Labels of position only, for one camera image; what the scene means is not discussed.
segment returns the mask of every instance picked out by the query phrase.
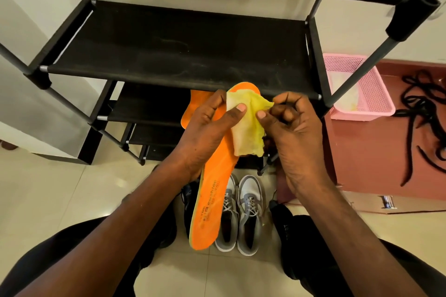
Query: right hand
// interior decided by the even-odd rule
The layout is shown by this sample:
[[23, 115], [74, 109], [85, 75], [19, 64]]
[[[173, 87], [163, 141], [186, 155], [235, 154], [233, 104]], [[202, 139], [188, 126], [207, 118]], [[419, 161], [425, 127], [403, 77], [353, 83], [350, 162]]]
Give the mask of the right hand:
[[322, 148], [322, 123], [308, 97], [287, 92], [273, 99], [268, 112], [257, 112], [257, 119], [276, 143], [287, 182], [293, 193], [300, 186], [329, 179]]

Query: hand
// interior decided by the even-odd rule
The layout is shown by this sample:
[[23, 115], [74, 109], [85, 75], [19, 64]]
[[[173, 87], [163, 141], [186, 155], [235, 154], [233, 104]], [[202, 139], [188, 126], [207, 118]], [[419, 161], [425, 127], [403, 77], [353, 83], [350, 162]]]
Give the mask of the hand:
[[275, 105], [268, 112], [257, 112], [257, 119], [276, 143], [290, 189], [296, 193], [300, 185], [328, 179], [322, 123], [308, 98], [287, 92], [276, 96], [273, 102]]
[[212, 121], [215, 110], [223, 103], [226, 103], [226, 92], [219, 89], [195, 110], [180, 142], [171, 153], [171, 157], [180, 160], [180, 164], [185, 167], [189, 182], [200, 175], [201, 169], [215, 152], [223, 136], [246, 113], [246, 105], [239, 103], [219, 120]]

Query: pink basket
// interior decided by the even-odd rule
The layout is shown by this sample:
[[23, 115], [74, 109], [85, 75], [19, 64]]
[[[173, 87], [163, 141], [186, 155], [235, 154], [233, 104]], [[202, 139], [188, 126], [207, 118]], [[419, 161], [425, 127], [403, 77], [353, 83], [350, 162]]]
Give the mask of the pink basket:
[[[353, 73], [366, 59], [362, 55], [324, 54], [325, 68], [331, 92], [330, 72]], [[386, 86], [374, 67], [358, 82], [358, 110], [345, 111], [336, 107], [330, 110], [330, 116], [335, 120], [371, 121], [380, 116], [391, 116], [395, 113], [395, 105], [387, 91]]]

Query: black shoe rack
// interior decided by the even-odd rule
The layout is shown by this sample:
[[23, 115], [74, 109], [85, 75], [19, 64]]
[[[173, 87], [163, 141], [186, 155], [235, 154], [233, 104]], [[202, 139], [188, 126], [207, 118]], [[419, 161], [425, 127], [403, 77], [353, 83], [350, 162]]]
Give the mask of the black shoe rack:
[[[362, 0], [395, 5], [388, 38], [332, 95], [315, 21], [321, 1], [298, 21], [82, 0], [29, 66], [1, 44], [0, 53], [144, 164], [163, 160], [178, 143], [191, 89], [215, 91], [249, 81], [266, 98], [283, 91], [304, 93], [323, 117], [439, 6], [438, 0]], [[108, 81], [88, 116], [51, 88], [50, 74]], [[114, 102], [117, 81], [125, 85]], [[127, 123], [120, 140], [105, 131], [108, 121]], [[131, 153], [129, 144], [142, 145], [141, 153]], [[248, 157], [240, 158], [238, 167], [263, 164], [262, 158]]]

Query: white sneaker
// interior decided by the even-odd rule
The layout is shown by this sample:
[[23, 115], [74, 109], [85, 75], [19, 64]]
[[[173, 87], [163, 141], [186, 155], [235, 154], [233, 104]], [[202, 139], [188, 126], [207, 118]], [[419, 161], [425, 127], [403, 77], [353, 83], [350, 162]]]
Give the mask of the white sneaker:
[[220, 231], [215, 246], [222, 252], [234, 249], [239, 230], [239, 214], [236, 203], [237, 178], [231, 175], [224, 195], [223, 212], [220, 221]]
[[237, 248], [242, 255], [252, 256], [259, 249], [262, 234], [263, 197], [260, 183], [252, 175], [246, 175], [239, 184], [237, 204], [240, 210]]

